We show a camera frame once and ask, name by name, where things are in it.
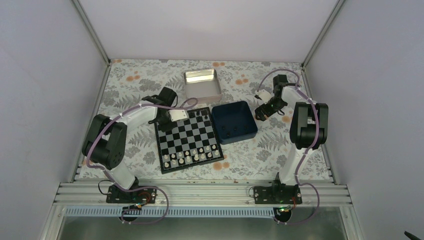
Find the dark blue piece box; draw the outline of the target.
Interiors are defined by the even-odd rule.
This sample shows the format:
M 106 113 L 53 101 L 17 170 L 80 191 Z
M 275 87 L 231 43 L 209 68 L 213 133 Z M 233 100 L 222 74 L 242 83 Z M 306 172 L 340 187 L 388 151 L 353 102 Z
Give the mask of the dark blue piece box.
M 222 145 L 253 139 L 258 132 L 252 111 L 244 100 L 214 106 L 211 117 Z

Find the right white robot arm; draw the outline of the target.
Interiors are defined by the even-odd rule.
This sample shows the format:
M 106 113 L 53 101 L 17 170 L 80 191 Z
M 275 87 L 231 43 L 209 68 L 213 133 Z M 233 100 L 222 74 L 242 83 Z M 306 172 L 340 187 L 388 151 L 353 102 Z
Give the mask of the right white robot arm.
M 265 121 L 284 107 L 293 110 L 289 129 L 292 145 L 270 191 L 272 200 L 282 204 L 290 196 L 299 195 L 299 173 L 304 161 L 327 140 L 329 107 L 312 100 L 301 91 L 298 83 L 289 82 L 284 74 L 278 74 L 272 81 L 272 93 L 259 90 L 255 95 L 263 103 L 254 113 L 257 120 Z

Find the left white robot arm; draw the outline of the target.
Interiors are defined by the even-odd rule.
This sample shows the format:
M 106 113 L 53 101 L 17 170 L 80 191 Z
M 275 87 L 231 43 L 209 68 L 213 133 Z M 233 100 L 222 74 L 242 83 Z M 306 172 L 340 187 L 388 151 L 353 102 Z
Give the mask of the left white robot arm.
M 82 147 L 86 165 L 100 169 L 120 190 L 119 196 L 131 203 L 139 197 L 136 177 L 123 162 L 127 134 L 143 124 L 157 124 L 166 132 L 177 126 L 170 111 L 177 99 L 174 90 L 163 87 L 159 94 L 145 96 L 141 102 L 115 117 L 96 115 L 89 127 Z

